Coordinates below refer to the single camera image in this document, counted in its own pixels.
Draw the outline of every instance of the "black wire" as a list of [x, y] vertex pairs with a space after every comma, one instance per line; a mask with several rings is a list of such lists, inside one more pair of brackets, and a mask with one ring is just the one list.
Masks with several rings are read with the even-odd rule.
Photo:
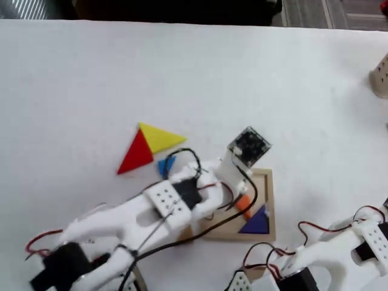
[[186, 243], [194, 241], [194, 240], [196, 240], [198, 238], [201, 238], [202, 236], [204, 236], [204, 235], [208, 234], [209, 232], [211, 232], [213, 229], [216, 229], [217, 227], [223, 226], [225, 223], [228, 223], [229, 221], [239, 217], [240, 215], [243, 215], [244, 213], [246, 213], [246, 211], [251, 209], [253, 205], [255, 205], [255, 203], [256, 203], [256, 201], [258, 199], [258, 196], [259, 196], [259, 193], [258, 193], [258, 190], [257, 190], [257, 187], [256, 187], [255, 183], [249, 178], [249, 176], [243, 170], [241, 170], [241, 168], [238, 165], [235, 165], [235, 166], [238, 169], [238, 171], [242, 174], [242, 176], [245, 177], [246, 180], [248, 180], [248, 182], [252, 185], [252, 187], [253, 187], [253, 189], [255, 191], [255, 196], [253, 197], [252, 202], [245, 209], [243, 209], [242, 211], [240, 211], [240, 212], [238, 212], [238, 213], [236, 213], [234, 215], [231, 215], [230, 217], [220, 221], [219, 223], [216, 223], [215, 225], [209, 227], [208, 229], [204, 230], [203, 232], [201, 232], [201, 233], [199, 233], [197, 235], [193, 235], [190, 238], [182, 239], [180, 241], [175, 241], [175, 242], [171, 242], [170, 244], [165, 244], [163, 246], [156, 247], [153, 250], [149, 250], [148, 252], [145, 252], [145, 253], [137, 256], [133, 260], [131, 266], [129, 267], [129, 269], [127, 271], [127, 273], [125, 273], [124, 279], [122, 280], [122, 282], [120, 284], [120, 288], [119, 288], [118, 291], [123, 291], [124, 290], [125, 282], [128, 280], [130, 274], [132, 273], [133, 269], [135, 268], [136, 263], [138, 261], [140, 261], [141, 259], [144, 259], [144, 258], [146, 258], [146, 257], [148, 257], [150, 255], [153, 255], [154, 253], [160, 252], [161, 250], [165, 250], [165, 249], [168, 249], [170, 247], [180, 246], [181, 244], [186, 244]]
[[164, 167], [163, 167], [163, 179], [167, 180], [169, 178], [169, 171], [167, 170], [167, 165], [168, 165], [169, 160], [172, 158], [173, 155], [175, 155], [177, 153], [181, 153], [181, 152], [190, 152], [193, 154], [195, 161], [198, 165], [196, 168], [196, 174], [195, 174], [195, 179], [198, 180], [199, 176], [201, 176], [201, 173], [202, 173], [201, 161], [199, 160], [199, 157], [197, 156], [197, 154], [192, 149], [190, 149], [188, 147], [183, 147], [181, 149], [175, 150], [174, 152], [172, 152], [171, 154], [169, 154], [166, 157], [166, 159], [164, 161]]
[[230, 188], [226, 187], [224, 184], [222, 186], [225, 187], [228, 190], [228, 192], [230, 193], [230, 201], [228, 203], [226, 203], [225, 205], [222, 205], [222, 206], [218, 207], [217, 210], [223, 209], [225, 207], [228, 207], [228, 206], [232, 205], [232, 203], [235, 200], [235, 196], [233, 195], [232, 190]]

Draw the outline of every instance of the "cable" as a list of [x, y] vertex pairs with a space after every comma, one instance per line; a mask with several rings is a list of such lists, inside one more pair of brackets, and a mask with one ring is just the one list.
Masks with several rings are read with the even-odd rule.
[[48, 235], [56, 235], [57, 233], [61, 233], [61, 232], [63, 232], [63, 229], [51, 230], [51, 231], [49, 231], [49, 232], [41, 233], [40, 235], [34, 237], [33, 239], [31, 239], [31, 240], [28, 242], [28, 244], [25, 246], [25, 251], [26, 251], [27, 253], [29, 253], [30, 255], [34, 255], [34, 254], [38, 253], [40, 256], [46, 256], [46, 255], [44, 255], [42, 252], [43, 252], [43, 251], [47, 251], [48, 249], [32, 250], [32, 249], [31, 249], [31, 245], [32, 245], [33, 243], [35, 243], [36, 241], [40, 240], [41, 238], [44, 238], [45, 236], [48, 236]]
[[280, 274], [280, 271], [279, 271], [279, 268], [278, 266], [274, 265], [274, 264], [269, 264], [269, 259], [267, 259], [266, 263], [265, 264], [252, 264], [252, 265], [247, 265], [246, 262], [247, 262], [247, 258], [250, 254], [250, 252], [252, 251], [252, 249], [256, 246], [260, 246], [260, 245], [267, 245], [267, 246], [270, 246], [272, 248], [271, 250], [271, 254], [272, 252], [276, 252], [279, 256], [284, 256], [284, 255], [289, 255], [289, 256], [292, 256], [292, 255], [295, 255], [296, 252], [286, 252], [285, 250], [282, 250], [282, 249], [279, 249], [277, 247], [274, 247], [272, 244], [270, 244], [269, 242], [258, 242], [257, 244], [254, 244], [253, 246], [251, 246], [248, 250], [248, 252], [246, 253], [243, 261], [242, 261], [242, 266], [246, 269], [253, 269], [253, 268], [257, 268], [257, 267], [266, 267], [268, 268], [268, 270], [271, 272], [271, 274], [273, 275], [273, 277], [276, 279], [280, 279], [282, 276]]
[[195, 174], [194, 178], [198, 180], [199, 176], [201, 176], [201, 174], [202, 174], [201, 161], [199, 160], [199, 157], [197, 156], [197, 154], [192, 149], [190, 149], [188, 147], [183, 147], [181, 149], [175, 150], [174, 152], [172, 152], [171, 154], [169, 154], [166, 157], [166, 159], [164, 161], [164, 167], [163, 167], [163, 178], [166, 180], [169, 178], [169, 171], [167, 170], [167, 166], [168, 166], [168, 163], [169, 163], [169, 160], [171, 159], [171, 157], [173, 155], [175, 155], [177, 153], [181, 153], [181, 152], [190, 152], [193, 154], [195, 161], [197, 163], [196, 174]]
[[267, 266], [267, 269], [271, 272], [272, 276], [273, 276], [275, 279], [281, 279], [282, 276], [281, 276], [281, 274], [280, 274], [280, 270], [279, 270], [278, 266], [269, 263], [269, 259], [270, 259], [270, 257], [271, 257], [271, 255], [272, 255], [273, 252], [276, 252], [276, 249], [272, 249], [272, 250], [268, 253], [267, 259], [266, 259], [266, 266]]
[[45, 256], [47, 256], [47, 255], [50, 254], [50, 250], [49, 250], [49, 249], [35, 250], [35, 251], [33, 251], [32, 253], [30, 253], [30, 254], [25, 258], [25, 261], [28, 260], [29, 258], [31, 258], [33, 255], [35, 255], [35, 254], [37, 254], [37, 253], [38, 253], [40, 256], [45, 257]]
[[133, 271], [133, 269], [134, 269], [135, 266], [136, 266], [136, 263], [137, 263], [139, 260], [144, 259], [144, 258], [146, 258], [146, 257], [148, 257], [148, 256], [150, 256], [150, 255], [152, 255], [152, 254], [154, 254], [154, 253], [160, 252], [161, 250], [165, 250], [165, 249], [168, 249], [168, 248], [170, 248], [170, 247], [180, 246], [180, 245], [182, 245], [182, 244], [186, 244], [186, 243], [189, 243], [189, 242], [191, 242], [191, 241], [194, 241], [194, 240], [196, 240], [196, 239], [198, 239], [198, 238], [201, 238], [202, 236], [204, 236], [204, 235], [208, 234], [209, 232], [211, 232], [213, 229], [216, 229], [217, 227], [220, 227], [220, 226], [224, 225], [225, 223], [228, 223], [229, 221], [231, 221], [231, 220], [233, 220], [233, 219], [239, 217], [240, 215], [243, 215], [244, 213], [246, 213], [246, 211], [248, 211], [249, 209], [251, 209], [253, 205], [255, 205], [255, 203], [256, 203], [256, 201], [257, 201], [257, 199], [258, 199], [258, 195], [259, 195], [255, 183], [249, 178], [249, 176], [248, 176], [243, 170], [241, 170], [241, 168], [240, 168], [238, 165], [235, 165], [235, 166], [236, 166], [236, 168], [238, 169], [238, 171], [242, 174], [242, 176], [243, 176], [246, 180], [248, 180], [248, 182], [252, 185], [252, 187], [253, 187], [253, 189], [254, 189], [254, 191], [255, 191], [255, 195], [254, 195], [254, 197], [253, 197], [253, 199], [252, 199], [252, 202], [251, 202], [245, 209], [243, 209], [243, 210], [239, 211], [238, 213], [236, 213], [236, 214], [234, 214], [234, 215], [231, 215], [230, 217], [228, 217], [228, 218], [226, 218], [226, 219], [224, 219], [224, 220], [222, 220], [222, 221], [220, 221], [220, 222], [214, 224], [213, 226], [209, 227], [208, 229], [204, 230], [203, 232], [201, 232], [201, 233], [199, 233], [199, 234], [197, 234], [197, 235], [193, 235], [193, 236], [191, 236], [190, 238], [182, 239], [182, 240], [180, 240], [180, 241], [171, 242], [170, 244], [165, 244], [165, 245], [163, 245], [163, 246], [156, 247], [156, 248], [153, 249], [153, 250], [149, 250], [148, 252], [145, 252], [145, 253], [143, 253], [142, 255], [139, 255], [137, 258], [135, 258], [135, 259], [133, 260], [131, 266], [129, 267], [129, 269], [128, 269], [128, 271], [127, 271], [127, 273], [125, 273], [124, 278], [123, 278], [123, 280], [122, 280], [122, 282], [121, 282], [121, 285], [120, 285], [120, 288], [119, 288], [118, 291], [123, 291], [125, 282], [128, 280], [128, 278], [129, 278], [131, 272]]
[[[204, 189], [209, 188], [209, 187], [214, 187], [214, 186], [217, 185], [217, 183], [218, 183], [218, 182], [214, 182], [214, 183], [211, 183], [211, 184], [207, 184], [207, 185], [205, 185], [205, 186], [203, 186], [203, 187], [201, 187], [201, 188], [197, 188], [197, 190], [204, 190]], [[222, 208], [225, 208], [225, 207], [228, 207], [229, 205], [231, 205], [231, 203], [233, 203], [234, 198], [235, 198], [235, 196], [234, 196], [234, 194], [233, 194], [233, 190], [229, 187], [228, 184], [226, 184], [225, 182], [221, 182], [221, 185], [224, 186], [224, 187], [228, 190], [228, 192], [230, 193], [230, 198], [231, 198], [231, 199], [230, 199], [230, 202], [228, 202], [228, 203], [225, 204], [225, 205], [222, 205], [222, 206], [218, 207], [217, 210], [222, 209]]]
[[360, 208], [356, 211], [356, 213], [353, 215], [353, 220], [355, 220], [355, 218], [356, 218], [358, 212], [359, 212], [361, 209], [363, 209], [363, 208], [370, 208], [370, 209], [373, 209], [374, 211], [378, 212], [378, 213], [381, 215], [381, 217], [382, 217], [382, 219], [383, 219], [383, 222], [386, 222], [386, 215], [384, 214], [384, 212], [382, 212], [379, 208], [377, 208], [377, 207], [375, 207], [375, 206], [371, 206], [371, 205], [365, 205], [365, 206], [360, 207]]
[[244, 257], [244, 259], [243, 259], [243, 261], [242, 261], [242, 266], [243, 266], [243, 267], [246, 267], [246, 266], [247, 266], [246, 262], [247, 262], [247, 259], [248, 259], [248, 256], [249, 256], [250, 252], [251, 252], [255, 247], [260, 246], [260, 245], [263, 245], [263, 244], [265, 244], [265, 245], [267, 245], [267, 246], [270, 246], [270, 247], [272, 248], [272, 250], [275, 250], [275, 252], [276, 252], [279, 256], [283, 256], [283, 255], [292, 256], [292, 255], [295, 255], [295, 254], [296, 254], [295, 252], [286, 252], [285, 250], [279, 249], [278, 247], [274, 247], [273, 244], [270, 244], [269, 242], [265, 242], [265, 241], [263, 241], [263, 242], [258, 242], [257, 244], [254, 244], [254, 245], [252, 245], [252, 246], [249, 248], [248, 252], [246, 253], [246, 255], [245, 255], [245, 257]]
[[302, 224], [307, 224], [309, 226], [312, 226], [312, 227], [315, 227], [316, 229], [319, 229], [319, 230], [322, 230], [323, 232], [330, 232], [330, 233], [336, 233], [336, 232], [343, 232], [344, 230], [348, 229], [349, 227], [352, 227], [351, 224], [341, 228], [341, 229], [325, 229], [324, 227], [321, 227], [321, 226], [318, 226], [312, 222], [309, 222], [309, 221], [300, 221], [298, 223], [298, 228], [299, 230], [301, 231], [301, 233], [304, 235], [305, 237], [305, 241], [304, 241], [304, 246], [307, 244], [308, 240], [309, 240], [309, 236], [307, 235], [307, 233], [302, 229], [301, 225]]

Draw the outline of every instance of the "yellow triangle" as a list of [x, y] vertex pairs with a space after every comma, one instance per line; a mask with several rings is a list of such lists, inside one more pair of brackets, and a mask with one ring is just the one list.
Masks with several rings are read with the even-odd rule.
[[152, 153], [158, 153], [162, 150], [167, 150], [186, 140], [184, 136], [167, 132], [163, 129], [159, 129], [143, 122], [139, 122], [139, 126]]

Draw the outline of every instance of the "floor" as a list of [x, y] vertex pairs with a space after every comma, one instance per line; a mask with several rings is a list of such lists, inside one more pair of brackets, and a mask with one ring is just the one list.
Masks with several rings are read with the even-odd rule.
[[388, 31], [383, 0], [282, 0], [273, 26]]

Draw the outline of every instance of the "perforated white cylinder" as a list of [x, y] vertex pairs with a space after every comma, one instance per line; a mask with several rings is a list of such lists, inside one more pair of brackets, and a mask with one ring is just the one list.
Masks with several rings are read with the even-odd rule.
[[373, 92], [380, 98], [388, 99], [388, 54], [369, 74]]

